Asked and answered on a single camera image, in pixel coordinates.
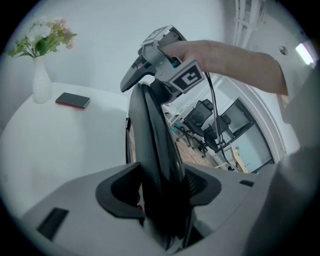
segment white flower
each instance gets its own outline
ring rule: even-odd
[[[46,26],[48,22],[49,20],[46,16],[41,16],[33,20],[33,24],[40,26]]]
[[[28,43],[34,45],[41,38],[46,38],[50,35],[51,28],[48,26],[34,25],[30,32],[26,35],[28,38]]]

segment smartphone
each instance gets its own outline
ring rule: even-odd
[[[85,109],[89,101],[88,97],[64,92],[55,100],[55,103]]]

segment office chair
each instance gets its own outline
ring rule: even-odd
[[[201,127],[205,123],[205,121],[213,114],[212,112],[213,109],[214,108],[210,100],[208,99],[205,99],[203,101],[199,100],[196,103],[196,106],[184,118],[183,124],[188,128],[188,130],[186,130],[184,127],[174,126],[179,131],[182,132],[182,135],[178,137],[176,141],[178,142],[182,136],[185,136],[188,142],[187,146],[190,147],[191,146],[190,139],[196,140],[202,149],[203,158],[206,157],[206,147],[201,140],[196,139],[195,137],[193,137],[193,135],[197,134],[200,137],[203,137],[205,135]]]
[[[221,133],[223,133],[229,128],[229,125],[231,124],[231,120],[226,114],[220,115],[218,118],[219,118],[219,122],[220,122]],[[217,133],[214,129],[214,127],[215,127],[214,124],[215,123],[213,123],[212,125],[209,125],[209,127],[204,130],[203,137],[204,137],[205,145],[217,153],[220,148],[218,147],[218,144],[216,143]]]

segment green leaf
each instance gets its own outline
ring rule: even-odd
[[[57,37],[63,37],[65,33],[62,30],[58,30],[56,34]]]
[[[43,38],[35,45],[35,49],[39,52],[40,56],[46,54],[46,42]]]
[[[18,42],[18,45],[25,45],[28,46],[28,38],[25,36],[20,42]]]
[[[29,53],[29,52],[24,52],[24,53],[22,53],[21,55],[19,55],[18,57],[21,57],[21,56],[30,56],[30,57],[33,58],[32,54]]]
[[[64,34],[63,35],[63,43],[66,44],[68,41],[70,41],[71,38],[75,37],[77,34]]]
[[[60,43],[59,44],[53,44],[48,50],[50,50],[51,52],[57,52],[58,51],[58,49],[57,49],[57,47],[60,45]]]
[[[38,36],[36,40],[33,42],[33,45],[36,46],[40,41],[45,41],[45,40],[43,39],[43,37]]]
[[[50,38],[49,40],[47,40],[46,43],[46,50],[51,50],[55,49],[56,47],[58,47],[60,45],[60,43],[62,42],[63,37],[53,37]]]
[[[8,55],[14,57],[15,55],[21,53],[24,50],[23,45],[16,45],[12,50],[8,51]]]
[[[56,39],[55,34],[50,34],[49,36],[46,37],[45,40],[45,46],[48,48],[50,44]]]

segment ceiling light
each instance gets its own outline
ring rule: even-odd
[[[304,60],[305,64],[309,65],[310,63],[315,62],[303,43],[300,43],[295,49],[301,56],[301,58]]]

